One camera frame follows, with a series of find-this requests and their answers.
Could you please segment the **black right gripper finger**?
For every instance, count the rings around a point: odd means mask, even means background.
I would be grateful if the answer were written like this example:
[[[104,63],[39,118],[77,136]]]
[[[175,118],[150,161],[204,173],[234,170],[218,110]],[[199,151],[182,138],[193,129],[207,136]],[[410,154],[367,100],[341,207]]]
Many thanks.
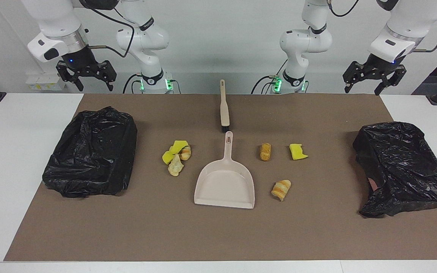
[[[114,82],[116,81],[117,73],[114,70],[110,61],[105,60],[97,63],[96,78],[103,81],[110,92],[114,89]]]
[[[82,82],[80,81],[80,76],[78,73],[74,73],[74,74],[70,74],[68,72],[68,66],[65,62],[58,62],[56,64],[56,69],[57,72],[60,76],[60,78],[64,81],[64,82],[71,82],[73,83],[80,92],[83,92],[84,86],[82,84]]]

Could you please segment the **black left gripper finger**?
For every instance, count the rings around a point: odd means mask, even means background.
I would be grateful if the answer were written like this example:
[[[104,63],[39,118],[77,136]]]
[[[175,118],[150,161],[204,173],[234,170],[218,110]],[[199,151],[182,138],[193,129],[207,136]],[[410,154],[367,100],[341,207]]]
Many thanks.
[[[349,93],[354,84],[369,79],[369,72],[369,67],[366,64],[353,61],[342,75],[345,93]]]
[[[406,73],[406,68],[403,64],[401,64],[392,72],[393,74],[390,78],[387,78],[388,74],[385,71],[380,71],[377,73],[381,83],[374,90],[374,94],[376,96],[380,95],[385,88],[398,85]]]

